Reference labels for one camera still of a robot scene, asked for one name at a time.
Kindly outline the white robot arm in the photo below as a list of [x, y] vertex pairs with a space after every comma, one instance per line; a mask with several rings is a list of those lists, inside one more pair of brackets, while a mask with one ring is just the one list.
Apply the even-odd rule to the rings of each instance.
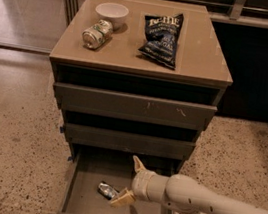
[[111, 199], [111, 207], [132, 205], [143, 200], [161, 204], [180, 214], [268, 214], [268, 210], [215, 193], [183, 174], [159, 175], [148, 170], [139, 157], [133, 156], [131, 189], [123, 188]]

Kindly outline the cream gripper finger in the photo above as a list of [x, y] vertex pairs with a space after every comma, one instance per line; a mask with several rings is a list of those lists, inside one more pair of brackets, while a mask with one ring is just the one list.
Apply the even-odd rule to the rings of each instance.
[[145, 171], [145, 165], [142, 163], [140, 158], [138, 156], [133, 156], [133, 162], [134, 162], [134, 171], [136, 173], [140, 173], [142, 171]]
[[111, 207], [121, 207], [132, 205], [135, 202], [134, 192], [131, 189], [123, 189], [117, 196], [111, 199], [110, 205]]

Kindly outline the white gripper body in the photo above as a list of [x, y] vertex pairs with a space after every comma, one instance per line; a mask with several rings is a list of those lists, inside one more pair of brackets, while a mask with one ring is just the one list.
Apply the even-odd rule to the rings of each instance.
[[161, 203], [168, 178], [151, 170], [141, 170], [132, 180], [132, 191], [137, 199]]

